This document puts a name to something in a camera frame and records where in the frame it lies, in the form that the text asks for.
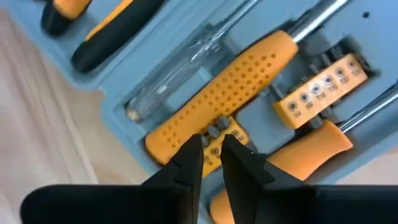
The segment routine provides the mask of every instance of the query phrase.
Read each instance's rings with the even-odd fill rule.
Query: screwdriver handle
[[[87,10],[91,0],[47,1],[40,25],[48,35],[58,37]]]
[[[72,56],[72,65],[88,73],[135,36],[165,0],[123,0],[86,36]]]
[[[192,134],[220,116],[229,116],[256,96],[298,51],[289,35],[277,31],[239,55],[183,108],[146,136],[146,148],[166,164]]]
[[[328,159],[352,147],[351,141],[338,127],[324,120],[322,127],[279,149],[267,160],[288,174],[305,180]],[[234,224],[225,189],[211,201],[210,213],[217,224]]]

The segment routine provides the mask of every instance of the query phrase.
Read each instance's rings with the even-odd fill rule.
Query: screwdriver
[[[166,164],[192,134],[220,116],[230,116],[256,96],[298,51],[297,43],[348,0],[323,0],[288,32],[277,31],[248,48],[166,122],[146,136],[146,149]]]
[[[135,36],[164,1],[122,0],[76,49],[71,59],[73,67],[82,73],[92,71]]]
[[[298,141],[279,149],[267,160],[290,175],[307,179],[328,159],[353,147],[345,133],[398,99],[398,85],[390,88],[343,124],[336,126],[324,120],[322,127]],[[234,223],[225,190],[214,197],[211,216],[217,224]]]
[[[91,0],[46,1],[40,25],[47,34],[57,37],[65,33],[90,5]]]
[[[244,1],[227,19],[214,27],[204,29],[198,40],[189,43],[176,56],[171,57],[147,82],[148,85],[130,101],[126,108],[127,116],[133,121],[139,121],[154,111],[185,80],[198,71],[209,54],[219,47],[228,31],[259,1]]]

